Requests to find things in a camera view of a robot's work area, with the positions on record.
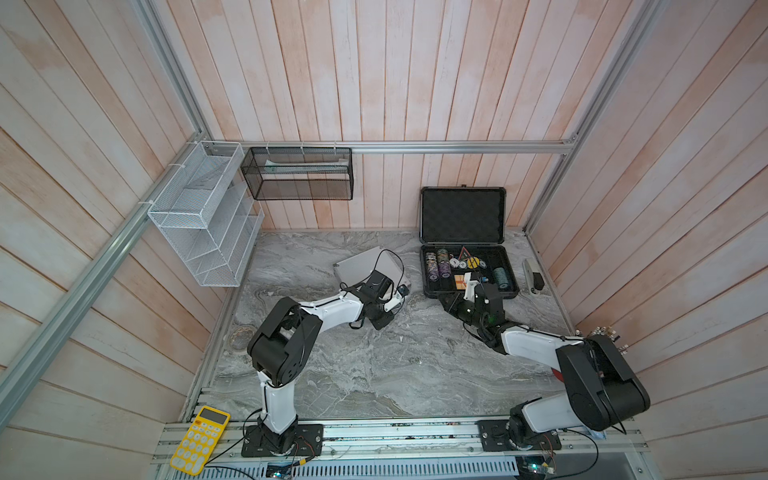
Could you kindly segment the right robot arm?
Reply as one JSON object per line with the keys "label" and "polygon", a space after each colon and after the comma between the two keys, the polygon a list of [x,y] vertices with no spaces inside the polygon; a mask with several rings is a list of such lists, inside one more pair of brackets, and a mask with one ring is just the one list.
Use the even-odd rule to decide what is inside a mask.
{"label": "right robot arm", "polygon": [[564,384],[557,395],[513,407],[503,423],[505,436],[495,439],[490,451],[554,446],[557,430],[600,432],[650,408],[647,390],[611,337],[557,335],[517,322],[504,310],[494,285],[474,280],[439,301],[448,314],[473,327],[487,347],[545,365]]}

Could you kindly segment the black poker set case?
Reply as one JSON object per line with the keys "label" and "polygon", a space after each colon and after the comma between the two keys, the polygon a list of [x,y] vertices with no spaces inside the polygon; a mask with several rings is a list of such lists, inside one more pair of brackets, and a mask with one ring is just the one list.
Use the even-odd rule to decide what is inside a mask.
{"label": "black poker set case", "polygon": [[[436,299],[443,294],[463,290],[457,279],[470,271],[480,273],[488,284],[494,282],[493,270],[507,269],[512,287],[501,292],[512,299],[520,287],[512,270],[504,242],[506,190],[502,187],[424,187],[420,192],[419,240],[424,295]],[[451,276],[441,278],[436,252],[447,249]],[[479,259],[479,267],[470,269],[467,260]]]}

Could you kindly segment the silver poker set case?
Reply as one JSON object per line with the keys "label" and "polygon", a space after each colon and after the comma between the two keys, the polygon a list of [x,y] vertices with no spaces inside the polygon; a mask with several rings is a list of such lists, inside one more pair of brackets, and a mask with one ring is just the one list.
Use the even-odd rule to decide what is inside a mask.
{"label": "silver poker set case", "polygon": [[400,257],[383,247],[371,248],[333,264],[336,278],[348,286],[363,281],[374,270],[392,280],[395,287],[411,287]]}

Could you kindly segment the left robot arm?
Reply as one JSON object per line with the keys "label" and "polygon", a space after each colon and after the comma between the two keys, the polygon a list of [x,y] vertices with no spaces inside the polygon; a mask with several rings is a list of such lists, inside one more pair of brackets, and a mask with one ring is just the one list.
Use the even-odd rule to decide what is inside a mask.
{"label": "left robot arm", "polygon": [[247,346],[260,383],[261,409],[243,428],[245,458],[297,454],[320,449],[322,426],[299,425],[295,382],[306,367],[317,338],[340,325],[355,329],[368,322],[381,330],[394,320],[410,293],[409,284],[395,282],[374,269],[363,280],[340,285],[333,296],[311,302],[283,297],[263,320]]}

